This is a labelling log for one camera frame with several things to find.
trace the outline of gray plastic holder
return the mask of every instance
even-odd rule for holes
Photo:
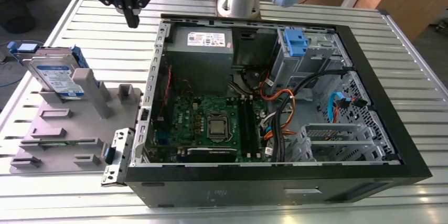
[[[131,84],[107,89],[86,68],[75,70],[72,79],[84,90],[82,99],[40,92],[46,101],[11,162],[14,174],[104,170],[116,129],[135,127],[140,89]]]

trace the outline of hard drive label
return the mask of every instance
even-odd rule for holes
[[[68,66],[38,66],[38,69],[58,94],[75,99],[84,95],[83,88],[72,81]]]

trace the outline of metal sheet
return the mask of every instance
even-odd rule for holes
[[[96,0],[74,0],[48,40],[48,46],[79,45],[95,76],[107,87],[132,83],[143,88],[160,13],[214,15],[211,0],[152,0],[138,29]],[[0,116],[0,221],[95,219],[127,223],[376,223],[387,216],[396,223],[442,223],[448,218],[448,106],[431,76],[420,70],[399,35],[374,10],[262,4],[263,18],[350,25],[391,96],[434,177],[392,188],[354,204],[148,209],[127,187],[100,187],[102,174],[22,177],[8,174],[11,155],[42,103],[39,83],[28,77],[14,97],[12,113]]]

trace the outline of cpu socket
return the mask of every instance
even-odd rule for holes
[[[216,143],[228,138],[228,117],[223,113],[207,115],[207,137]]]

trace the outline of green motherboard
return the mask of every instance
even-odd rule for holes
[[[247,113],[242,110],[243,103],[254,117],[254,120],[248,120],[251,125],[242,117],[242,113]],[[266,115],[266,106],[263,100],[243,101],[240,98],[212,95],[178,96],[170,132],[156,129],[155,144],[147,147],[151,155],[158,162],[179,163],[188,148],[228,148],[236,150],[236,162],[263,162],[266,157],[262,154],[259,124]],[[250,147],[244,141],[252,141]]]

